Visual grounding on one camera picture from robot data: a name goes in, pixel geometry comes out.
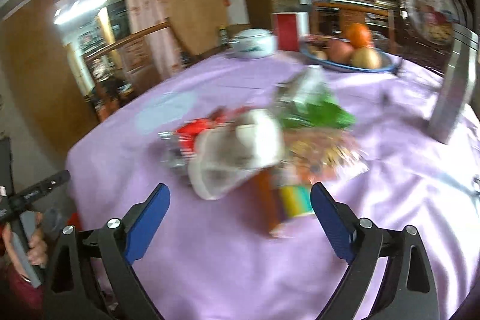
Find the person's left hand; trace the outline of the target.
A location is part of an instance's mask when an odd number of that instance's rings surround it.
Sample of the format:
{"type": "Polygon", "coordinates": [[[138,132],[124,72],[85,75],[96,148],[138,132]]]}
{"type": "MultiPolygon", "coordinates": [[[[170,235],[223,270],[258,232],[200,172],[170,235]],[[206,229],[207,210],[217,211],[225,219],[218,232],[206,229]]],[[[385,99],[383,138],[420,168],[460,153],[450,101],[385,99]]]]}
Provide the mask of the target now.
{"type": "MultiPolygon", "coordinates": [[[[35,212],[35,231],[32,233],[28,242],[29,250],[27,251],[27,259],[31,266],[45,267],[48,261],[47,244],[44,241],[44,234],[41,229],[41,222],[43,215],[40,212],[35,212]]],[[[12,232],[10,223],[6,223],[2,227],[1,237],[5,245],[7,255],[10,259],[10,263],[13,265],[15,271],[21,276],[21,278],[27,282],[32,282],[29,273],[22,266],[19,256],[13,246],[12,232]]]]}

